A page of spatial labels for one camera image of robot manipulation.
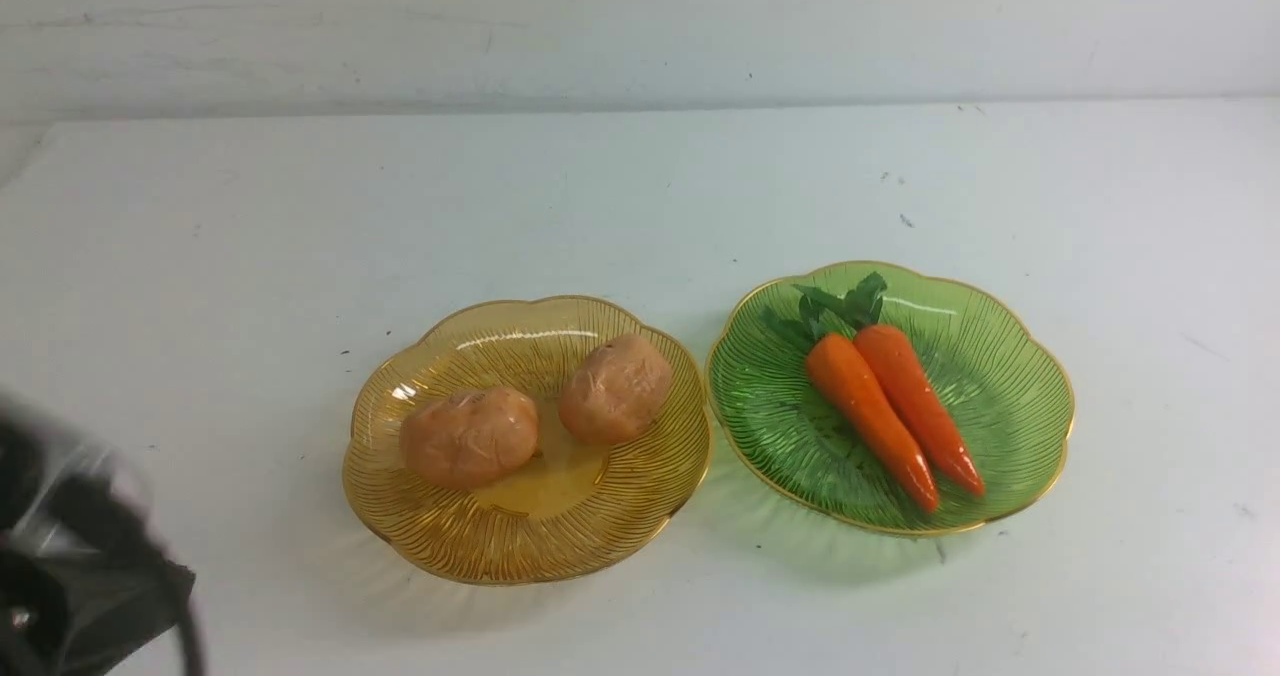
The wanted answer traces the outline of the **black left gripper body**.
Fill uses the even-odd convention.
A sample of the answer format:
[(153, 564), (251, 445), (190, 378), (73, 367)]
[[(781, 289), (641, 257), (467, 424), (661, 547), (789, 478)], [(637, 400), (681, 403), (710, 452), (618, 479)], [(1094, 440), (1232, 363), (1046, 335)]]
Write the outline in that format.
[(105, 675), (160, 636), (197, 671), (196, 576), (120, 492), (106, 443), (3, 399), (1, 671)]

